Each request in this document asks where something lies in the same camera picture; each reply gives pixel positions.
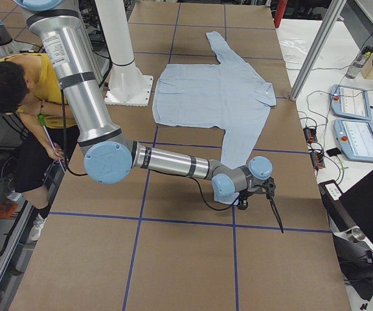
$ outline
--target folded cloth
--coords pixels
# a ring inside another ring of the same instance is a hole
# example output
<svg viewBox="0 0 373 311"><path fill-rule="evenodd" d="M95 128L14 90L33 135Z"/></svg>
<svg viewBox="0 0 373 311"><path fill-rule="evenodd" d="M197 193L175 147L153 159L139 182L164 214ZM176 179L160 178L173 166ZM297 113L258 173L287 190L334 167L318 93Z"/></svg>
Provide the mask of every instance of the folded cloth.
<svg viewBox="0 0 373 311"><path fill-rule="evenodd" d="M169 126L225 130L221 162L236 168L250 156L276 105L275 93L218 32L207 38L220 64L168 64L157 81L153 117Z"/></svg>

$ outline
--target black pants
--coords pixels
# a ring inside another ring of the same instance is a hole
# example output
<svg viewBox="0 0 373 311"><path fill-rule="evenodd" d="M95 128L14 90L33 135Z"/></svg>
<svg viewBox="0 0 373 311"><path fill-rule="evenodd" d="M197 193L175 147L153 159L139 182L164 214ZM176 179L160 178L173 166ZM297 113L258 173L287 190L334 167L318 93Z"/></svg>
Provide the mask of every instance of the black pants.
<svg viewBox="0 0 373 311"><path fill-rule="evenodd" d="M58 143L64 151L63 129L47 128L51 140ZM70 159L76 147L80 132L77 126L67 128L67 158ZM44 173L53 160L47 154L45 148L30 132L21 146L16 175L14 178L16 192L40 188L43 185Z"/></svg>

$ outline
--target red object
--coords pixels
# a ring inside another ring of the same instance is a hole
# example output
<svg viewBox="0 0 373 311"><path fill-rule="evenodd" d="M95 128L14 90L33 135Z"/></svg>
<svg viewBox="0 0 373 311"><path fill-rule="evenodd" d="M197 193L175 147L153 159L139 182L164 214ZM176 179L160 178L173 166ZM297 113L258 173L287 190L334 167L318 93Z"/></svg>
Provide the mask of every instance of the red object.
<svg viewBox="0 0 373 311"><path fill-rule="evenodd" d="M276 28L280 26L280 22L282 21L284 11L286 11L287 5L288 5L288 0L280 0L278 2L276 14L275 14L275 27Z"/></svg>

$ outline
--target yellow shirt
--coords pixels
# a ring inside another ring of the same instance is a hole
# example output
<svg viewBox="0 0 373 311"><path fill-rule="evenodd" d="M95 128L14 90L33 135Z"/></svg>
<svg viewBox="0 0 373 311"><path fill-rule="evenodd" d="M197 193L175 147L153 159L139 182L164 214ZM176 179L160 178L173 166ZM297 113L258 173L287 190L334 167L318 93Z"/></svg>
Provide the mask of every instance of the yellow shirt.
<svg viewBox="0 0 373 311"><path fill-rule="evenodd" d="M56 72L52 67L49 56L45 53L21 53L4 57L0 59L0 62L5 62L10 58L19 55L41 56L41 75L38 83L36 84L34 94L41 100L61 105L62 94L60 92L60 87L58 86ZM26 113L25 109L22 107L19 107L17 112ZM48 128L63 128L63 117L44 114L44 119ZM68 128L74 125L76 125L76 121L74 119L67 119Z"/></svg>

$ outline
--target person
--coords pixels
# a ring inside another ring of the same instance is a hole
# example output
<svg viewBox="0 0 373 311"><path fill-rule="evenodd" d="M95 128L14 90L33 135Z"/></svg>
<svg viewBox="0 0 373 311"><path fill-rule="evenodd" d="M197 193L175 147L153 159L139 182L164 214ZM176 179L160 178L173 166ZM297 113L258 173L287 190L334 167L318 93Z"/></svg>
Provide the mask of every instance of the person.
<svg viewBox="0 0 373 311"><path fill-rule="evenodd" d="M63 154L62 96L54 68L45 53L23 53L0 60L0 113L17 113L29 130L21 145L16 173L15 190L38 210L30 231L30 240L41 234L51 205L43 183L49 165L61 161ZM50 144L37 115L45 118ZM79 130L73 113L65 103L67 157L76 146Z"/></svg>

